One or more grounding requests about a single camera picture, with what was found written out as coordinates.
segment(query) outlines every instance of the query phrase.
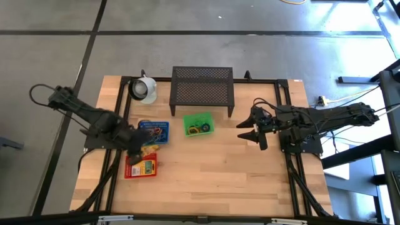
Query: blue package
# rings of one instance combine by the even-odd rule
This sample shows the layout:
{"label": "blue package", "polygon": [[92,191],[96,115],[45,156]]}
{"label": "blue package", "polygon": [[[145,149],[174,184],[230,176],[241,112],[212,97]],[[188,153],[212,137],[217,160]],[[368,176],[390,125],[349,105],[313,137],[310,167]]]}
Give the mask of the blue package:
{"label": "blue package", "polygon": [[144,146],[153,144],[167,144],[169,140],[169,122],[151,122],[143,121],[139,123],[140,129],[150,131],[151,140]]}

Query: wooden table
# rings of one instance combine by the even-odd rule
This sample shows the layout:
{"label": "wooden table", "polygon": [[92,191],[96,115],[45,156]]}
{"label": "wooden table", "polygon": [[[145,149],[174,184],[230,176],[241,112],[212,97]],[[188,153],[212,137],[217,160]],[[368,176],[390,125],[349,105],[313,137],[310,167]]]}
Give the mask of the wooden table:
{"label": "wooden table", "polygon": [[[114,110],[120,80],[121,76],[104,77],[96,107]],[[302,81],[289,80],[289,90],[293,105],[308,106]],[[236,129],[236,125],[248,118],[254,98],[261,97],[276,104],[274,86],[234,84],[234,92],[235,110],[231,118],[224,107],[199,106],[177,106],[176,115],[172,117],[170,82],[157,83],[158,98],[153,104],[132,101],[129,123],[136,125],[141,119],[169,121],[170,141],[157,152],[156,177],[124,179],[124,151],[112,213],[294,216],[278,135],[267,134],[268,149],[265,151],[260,151],[256,143],[237,138],[238,134],[251,130]],[[124,111],[126,96],[127,90],[120,112]],[[215,131],[210,135],[185,137],[183,116],[202,112],[211,112]],[[302,154],[302,158],[307,186],[324,209],[332,213],[320,160],[312,154]],[[78,208],[98,184],[103,159],[104,150],[97,149],[82,160],[71,209]],[[105,187],[101,209],[105,208],[107,194],[108,187]],[[303,197],[298,187],[297,195],[304,214]]]}

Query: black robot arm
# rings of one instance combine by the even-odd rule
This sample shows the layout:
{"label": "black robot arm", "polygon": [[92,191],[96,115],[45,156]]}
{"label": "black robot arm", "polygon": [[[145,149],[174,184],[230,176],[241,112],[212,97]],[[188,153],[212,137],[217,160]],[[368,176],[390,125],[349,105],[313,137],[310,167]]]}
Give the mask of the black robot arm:
{"label": "black robot arm", "polygon": [[[275,110],[276,116],[272,116],[267,110],[257,106],[258,104],[268,104]],[[298,152],[304,152],[303,145],[318,140],[322,133],[347,125],[372,126],[378,120],[374,110],[361,102],[318,110],[290,105],[273,106],[264,100],[256,103],[250,110],[250,116],[236,127],[254,128],[251,132],[239,134],[238,137],[259,143],[261,150],[268,148],[265,134],[280,131],[283,149],[297,148]]]}
{"label": "black robot arm", "polygon": [[113,149],[127,149],[131,164],[141,161],[141,146],[150,138],[146,130],[135,129],[115,112],[91,107],[69,87],[57,86],[48,100],[50,108],[70,111],[88,122],[89,130],[81,130],[86,136]]}

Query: concrete floor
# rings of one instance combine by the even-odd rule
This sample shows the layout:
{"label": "concrete floor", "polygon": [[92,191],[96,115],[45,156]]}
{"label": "concrete floor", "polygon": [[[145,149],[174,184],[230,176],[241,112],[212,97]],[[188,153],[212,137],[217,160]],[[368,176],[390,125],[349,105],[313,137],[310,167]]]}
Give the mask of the concrete floor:
{"label": "concrete floor", "polygon": [[[0,30],[91,30],[100,3],[3,0]],[[100,25],[100,30],[195,29],[380,31],[368,3],[326,1],[292,6],[278,0],[114,0],[107,3]],[[31,103],[28,90],[36,83],[73,86],[88,39],[0,36],[0,99],[6,109],[0,111],[0,136],[25,143],[22,151],[0,151],[0,218],[29,214],[61,120],[57,112]],[[95,105],[104,75],[138,75],[145,69],[149,76],[170,76],[173,66],[232,66],[235,78],[250,70],[254,78],[303,79],[314,104],[319,95],[338,99],[370,88],[340,86],[336,79],[372,76],[394,60],[388,42],[379,36],[98,36],[79,98]],[[48,94],[35,92],[42,101]],[[72,122],[46,214],[69,209],[84,142],[78,130]]]}

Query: green basket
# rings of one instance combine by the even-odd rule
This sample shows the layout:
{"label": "green basket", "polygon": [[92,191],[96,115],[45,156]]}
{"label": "green basket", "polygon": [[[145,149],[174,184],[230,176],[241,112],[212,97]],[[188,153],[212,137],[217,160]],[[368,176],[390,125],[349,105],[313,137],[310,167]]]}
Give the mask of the green basket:
{"label": "green basket", "polygon": [[214,132],[213,117],[209,112],[183,116],[183,129],[186,137],[211,134],[212,132]]}

